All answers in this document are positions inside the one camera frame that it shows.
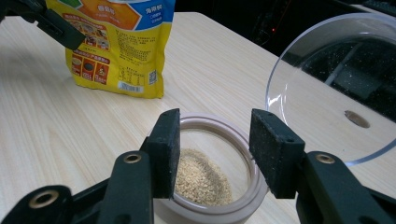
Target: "granular food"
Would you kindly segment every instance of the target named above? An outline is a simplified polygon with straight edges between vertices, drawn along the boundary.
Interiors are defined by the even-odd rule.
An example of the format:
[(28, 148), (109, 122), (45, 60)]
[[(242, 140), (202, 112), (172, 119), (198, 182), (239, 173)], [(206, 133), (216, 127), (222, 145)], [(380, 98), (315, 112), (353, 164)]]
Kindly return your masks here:
[(227, 177), (204, 153), (195, 149), (180, 151), (175, 191), (192, 202), (210, 206), (233, 201)]

